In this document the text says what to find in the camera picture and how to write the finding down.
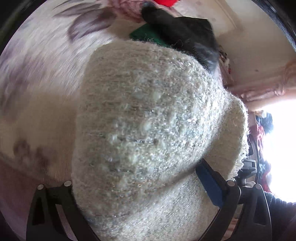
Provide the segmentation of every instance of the black plastic clip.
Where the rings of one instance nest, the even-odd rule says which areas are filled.
[[[199,241],[221,241],[238,204],[243,208],[228,241],[271,241],[271,220],[265,194],[260,184],[240,188],[234,181],[225,181],[205,159],[196,167],[196,174],[209,198],[220,209]]]
[[[28,217],[26,241],[71,241],[62,226],[56,204],[63,207],[78,241],[100,241],[80,213],[71,191],[71,181],[55,188],[45,188],[42,184],[37,187]]]

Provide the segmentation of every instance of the pink fabric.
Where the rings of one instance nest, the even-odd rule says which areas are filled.
[[[250,81],[247,84],[234,85],[229,88],[244,103],[252,103],[252,106],[256,106],[253,102],[267,99],[274,102],[274,97],[283,96],[287,91],[294,89],[296,89],[296,59],[288,62],[279,76],[267,80]]]

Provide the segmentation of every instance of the bright window light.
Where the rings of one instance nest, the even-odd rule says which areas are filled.
[[[276,197],[296,202],[296,101],[285,101],[264,108],[271,113],[274,130],[265,136],[263,156],[271,164],[269,186]]]

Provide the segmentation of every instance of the knit fabric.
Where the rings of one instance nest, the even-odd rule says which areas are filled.
[[[243,103],[191,56],[117,41],[81,86],[73,193],[102,240],[197,239],[217,208],[194,167],[234,177],[248,151]]]

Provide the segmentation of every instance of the sweater sleeve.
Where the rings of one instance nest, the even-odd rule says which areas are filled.
[[[296,215],[296,203],[287,203],[268,192],[265,192],[265,197],[271,218],[272,240],[278,240]]]

